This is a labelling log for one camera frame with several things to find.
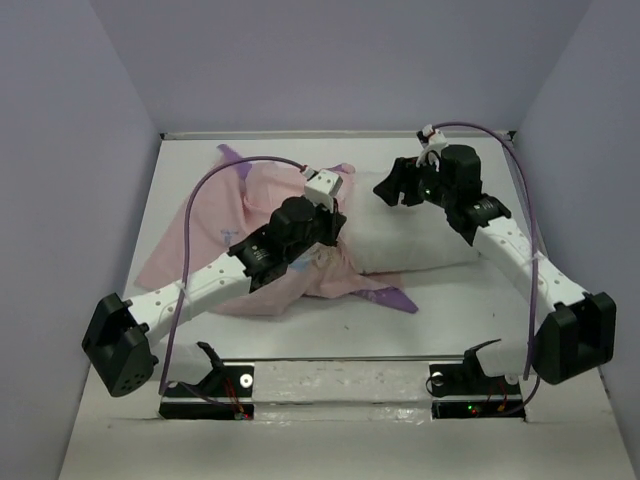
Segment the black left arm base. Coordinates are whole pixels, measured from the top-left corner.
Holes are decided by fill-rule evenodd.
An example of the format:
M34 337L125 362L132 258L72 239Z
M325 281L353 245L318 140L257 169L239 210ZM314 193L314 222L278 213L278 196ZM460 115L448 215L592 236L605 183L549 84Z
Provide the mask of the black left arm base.
M171 368L178 375L161 396L165 420L250 421L254 418L255 364L224 361L206 342L180 345Z

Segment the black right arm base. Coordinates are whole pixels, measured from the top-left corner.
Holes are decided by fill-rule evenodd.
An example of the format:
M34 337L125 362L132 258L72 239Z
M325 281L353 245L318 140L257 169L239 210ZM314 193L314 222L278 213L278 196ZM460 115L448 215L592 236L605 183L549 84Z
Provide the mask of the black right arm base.
M471 347L459 363L429 365L425 389L432 398L434 420L526 418L518 381L509 384L504 376L489 377L480 367L477 352L497 342Z

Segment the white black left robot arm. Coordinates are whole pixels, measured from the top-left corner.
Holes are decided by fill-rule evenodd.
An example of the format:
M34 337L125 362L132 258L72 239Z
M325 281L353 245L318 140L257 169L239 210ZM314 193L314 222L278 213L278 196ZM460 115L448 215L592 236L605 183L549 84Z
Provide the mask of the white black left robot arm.
M345 222L336 199L290 197L266 225L186 278L127 300L101 298L81 347L109 395L129 395L152 377L153 347L172 341L181 322L278 280L317 245L336 246Z

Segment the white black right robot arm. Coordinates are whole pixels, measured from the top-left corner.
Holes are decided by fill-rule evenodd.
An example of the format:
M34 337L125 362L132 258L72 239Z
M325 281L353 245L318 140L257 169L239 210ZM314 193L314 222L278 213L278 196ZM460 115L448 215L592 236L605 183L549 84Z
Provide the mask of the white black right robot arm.
M557 385L608 363L614 354L617 307L567 278L520 230L506 206L483 191L481 160L466 145L427 148L400 157L373 189L388 206L429 202L449 226L529 302L524 340L493 340L466 351L462 384L482 392L497 377L534 373Z

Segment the pink printed pillowcase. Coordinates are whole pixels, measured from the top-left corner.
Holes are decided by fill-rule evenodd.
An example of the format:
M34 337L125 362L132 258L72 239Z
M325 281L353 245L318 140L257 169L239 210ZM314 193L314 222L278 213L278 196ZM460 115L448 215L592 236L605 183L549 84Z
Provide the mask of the pink printed pillowcase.
M234 316L282 314L300 298L355 295L383 307L415 314L396 274L359 272L346 244L353 223L346 212L354 187L350 164L333 166L343 184L329 213L304 200L305 178L279 162L245 162L222 144L215 174L188 196L135 279L145 291L194 280L220 255L244 263L252 292L215 307Z

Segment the white pillow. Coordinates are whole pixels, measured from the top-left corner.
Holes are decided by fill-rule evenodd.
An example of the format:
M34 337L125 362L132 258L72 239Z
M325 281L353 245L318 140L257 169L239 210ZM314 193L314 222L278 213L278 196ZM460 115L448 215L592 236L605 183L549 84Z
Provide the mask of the white pillow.
M357 172L346 200L341 235L354 268L361 274L423 271L479 259L447 223L442 209L423 203L390 207L373 188L382 173Z

